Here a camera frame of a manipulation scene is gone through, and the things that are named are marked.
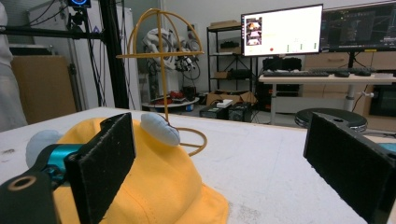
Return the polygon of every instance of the yellow wire frame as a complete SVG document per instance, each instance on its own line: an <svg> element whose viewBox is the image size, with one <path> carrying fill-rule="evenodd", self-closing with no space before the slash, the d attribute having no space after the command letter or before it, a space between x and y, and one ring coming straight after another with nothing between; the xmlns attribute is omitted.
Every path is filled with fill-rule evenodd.
<svg viewBox="0 0 396 224"><path fill-rule="evenodd" d="M148 17L151 16L157 16L157 29L158 29L158 36L159 38L159 45L160 45L160 51L158 53L137 53L136 52L136 43L137 43L137 31L140 28L140 25L142 24L142 22L147 19ZM166 19L169 20L169 22L172 25L172 28L175 32L175 36L177 38L177 44L178 44L178 48L182 49L181 47L181 43L180 40L178 38L178 33L177 33L177 29L174 25L174 23L172 22L172 20L169 18L169 15L174 16L176 18L179 18L181 21L183 21L185 24L187 24L190 28L190 30L192 30L194 36L196 37L196 41L198 43L199 46L199 50L198 51L176 51L176 52L163 52L163 39L161 38L162 36L162 32L161 32L161 15L164 15ZM132 41L134 41L133 44L133 49L132 49L132 54L130 53L130 49L131 49L131 43ZM166 81L165 81L165 64L163 62L163 58L164 57L169 57L169 56L191 56L191 55L198 55L198 54L204 54L204 51L202 49L202 44L201 44L201 40L198 37L198 34L196 34L194 28L192 28L191 24L189 22L187 22L186 20L184 20L182 17L178 16L175 13L171 13L171 12L166 12L166 11L161 11L158 8L151 8L149 10L147 10L145 13L143 13L143 15L139 18L139 21L136 24L136 27L132 30L130 36L129 36L129 40L128 40L128 46L127 46L127 54L124 55L118 55L117 58L157 58L160 57L161 58L161 75L162 75L162 80L163 80L163 107L164 107L164 112L165 112L165 118L166 120L169 122L169 117L168 117L168 102L167 102L167 97L166 97L166 93L167 93L167 89L166 89ZM189 153L189 156L193 156L197 153L199 153L200 151L202 151L207 144L207 138L206 136L199 132L196 131L194 129L189 129L189 128L177 128L179 131L187 131L187 132L192 132L192 133L197 133L198 135L202 136L204 139L204 143L202 145L195 145L195 144L188 144L188 143L180 143L182 146L187 146L187 147L198 147L198 149L194 150L193 152Z"/></svg>
<svg viewBox="0 0 396 224"><path fill-rule="evenodd" d="M206 136L194 129L189 129L189 128L177 128L179 131L186 131L186 132L191 132L191 133L197 133L198 135L200 135L203 139L204 139L204 143L201 145L195 145L195 144L189 144L189 143L180 143L181 146L185 146L185 147L197 147L196 150L192 151L189 153L189 156L193 156L195 154L198 154L199 152L201 152L202 150L204 150L204 148L206 147L207 144L207 138Z"/></svg>

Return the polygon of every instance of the monitor screen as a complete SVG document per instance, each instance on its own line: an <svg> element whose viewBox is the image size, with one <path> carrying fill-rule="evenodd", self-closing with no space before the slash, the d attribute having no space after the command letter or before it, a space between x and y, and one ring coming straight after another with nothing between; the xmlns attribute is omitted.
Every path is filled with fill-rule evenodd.
<svg viewBox="0 0 396 224"><path fill-rule="evenodd" d="M396 1L325 9L321 51L396 50Z"/></svg>
<svg viewBox="0 0 396 224"><path fill-rule="evenodd" d="M323 5L313 5L242 14L242 54L318 53L322 10Z"/></svg>

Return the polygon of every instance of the white desk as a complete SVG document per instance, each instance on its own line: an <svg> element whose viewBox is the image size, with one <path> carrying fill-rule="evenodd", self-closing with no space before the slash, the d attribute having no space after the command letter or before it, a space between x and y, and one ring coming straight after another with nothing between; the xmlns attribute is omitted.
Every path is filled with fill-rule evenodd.
<svg viewBox="0 0 396 224"><path fill-rule="evenodd" d="M65 133L84 119L125 112L96 108L0 133L0 184L27 170L25 148L35 133ZM145 113L131 112L139 120ZM206 148L192 160L203 181L230 202L228 223L365 223L303 157L306 130L178 115L169 120L207 136ZM200 140L187 133L181 138Z"/></svg>
<svg viewBox="0 0 396 224"><path fill-rule="evenodd" d="M375 77L371 75L370 77L359 77L355 75L350 75L349 77L335 77L334 75L329 75L328 77L265 77L261 75L259 81L265 84L272 84L273 91L271 96L271 124L275 124L276 115L276 85L277 84L342 84L348 85L348 91L346 99L344 101L344 109L352 111L353 103L355 100L355 85L389 85L392 82L396 82L396 77ZM290 101L296 101L296 97L290 99ZM326 102L333 101L333 99L326 99L322 101L324 105Z"/></svg>

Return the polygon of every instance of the white cloth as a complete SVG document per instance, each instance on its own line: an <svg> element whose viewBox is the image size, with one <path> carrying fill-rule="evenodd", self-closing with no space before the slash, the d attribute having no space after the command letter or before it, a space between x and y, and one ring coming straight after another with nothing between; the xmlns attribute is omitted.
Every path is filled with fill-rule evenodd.
<svg viewBox="0 0 396 224"><path fill-rule="evenodd" d="M0 26L7 25L8 18L6 9L3 4L0 2ZM8 39L6 35L0 35L0 64L4 64L7 66L11 66L12 54L9 51L8 47Z"/></svg>
<svg viewBox="0 0 396 224"><path fill-rule="evenodd" d="M1 2L0 25L7 25L7 13ZM0 35L0 132L27 125L18 82L11 70L11 61L7 36Z"/></svg>

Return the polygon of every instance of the white tabletop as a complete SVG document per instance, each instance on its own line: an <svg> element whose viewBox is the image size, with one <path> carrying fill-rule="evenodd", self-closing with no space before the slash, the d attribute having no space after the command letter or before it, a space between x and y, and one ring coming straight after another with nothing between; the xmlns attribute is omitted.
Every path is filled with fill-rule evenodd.
<svg viewBox="0 0 396 224"><path fill-rule="evenodd" d="M0 133L0 184L27 169L25 148L35 133L65 133L84 119L124 112L95 108ZM145 113L131 112L139 120ZM303 157L306 130L178 115L169 121L206 135L206 148L192 161L203 181L229 201L228 223L365 223ZM189 133L181 139L200 141ZM2 153L8 149L15 152Z"/></svg>

